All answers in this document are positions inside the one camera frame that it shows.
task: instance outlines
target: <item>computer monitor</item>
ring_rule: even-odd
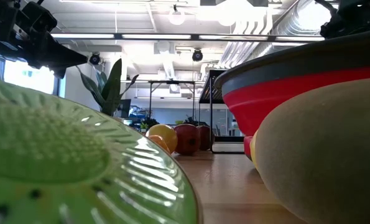
[[[117,116],[119,118],[128,118],[130,109],[131,109],[131,99],[121,100],[120,104],[117,107],[118,110]]]

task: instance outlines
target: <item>wooden table surface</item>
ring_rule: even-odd
[[[205,224],[305,224],[279,205],[245,155],[173,156],[200,196]]]

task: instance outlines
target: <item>green ceramic dish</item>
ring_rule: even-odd
[[[0,223],[200,223],[178,164],[82,105],[0,82]]]

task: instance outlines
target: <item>dark red ball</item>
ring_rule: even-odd
[[[200,133],[196,126],[180,124],[174,128],[178,136],[178,144],[175,152],[182,155],[192,155],[200,148]]]
[[[200,150],[206,151],[210,149],[210,127],[205,125],[197,126],[198,131],[200,132]],[[214,144],[215,135],[212,133],[212,144]]]

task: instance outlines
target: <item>orange ball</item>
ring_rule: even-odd
[[[156,124],[146,132],[146,137],[158,135],[164,139],[170,152],[173,153],[178,144],[177,133],[173,128],[166,124]]]
[[[154,141],[154,143],[156,143],[162,149],[164,149],[169,154],[171,154],[170,149],[168,148],[167,144],[165,143],[164,139],[161,136],[152,135],[152,136],[149,136],[149,139],[152,140],[152,141]]]

